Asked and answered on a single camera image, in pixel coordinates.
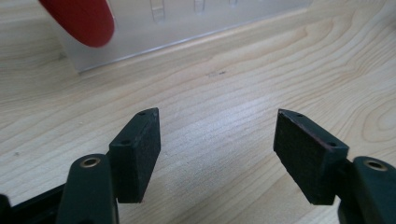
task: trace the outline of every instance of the wooden table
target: wooden table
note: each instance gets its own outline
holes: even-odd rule
[[[272,145],[276,111],[306,114],[396,165],[396,2],[318,0],[79,75],[35,0],[0,2],[0,191],[12,204],[157,106],[162,152],[121,223],[337,223],[310,205]]]

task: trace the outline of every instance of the transparent plastic box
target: transparent plastic box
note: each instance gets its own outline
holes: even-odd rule
[[[105,46],[55,30],[79,72],[253,21],[308,7],[312,0],[111,0],[116,30]]]

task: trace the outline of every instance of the red object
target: red object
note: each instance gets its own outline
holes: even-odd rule
[[[99,48],[110,41],[114,20],[106,0],[39,0],[76,40]]]

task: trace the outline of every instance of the light wood surface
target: light wood surface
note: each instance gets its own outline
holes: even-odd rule
[[[396,2],[318,0],[77,74],[41,6],[0,1],[0,192],[12,204],[64,183],[140,110],[160,108],[162,152],[121,223],[337,223],[272,150],[276,111],[306,114],[349,158],[396,165]]]

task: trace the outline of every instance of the black plastic part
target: black plastic part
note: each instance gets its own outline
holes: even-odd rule
[[[338,219],[340,224],[365,224],[361,210],[350,207],[344,201],[338,207]]]
[[[312,204],[332,204],[349,147],[306,116],[279,109],[274,151]]]
[[[353,170],[353,163],[346,160],[344,164],[340,165],[333,180],[332,187],[335,194],[342,200],[343,208],[347,208],[349,212],[355,213],[356,216],[361,214],[358,201],[356,201],[354,189],[351,183],[351,172]]]
[[[73,162],[64,186],[56,223],[118,223],[107,156],[92,154]]]
[[[0,194],[0,223],[11,224],[11,205],[8,197]]]
[[[158,108],[136,114],[109,148],[118,202],[141,203],[161,151]]]
[[[12,207],[13,223],[55,223],[64,185]]]
[[[396,223],[396,170],[384,161],[357,157],[350,175],[366,223]]]

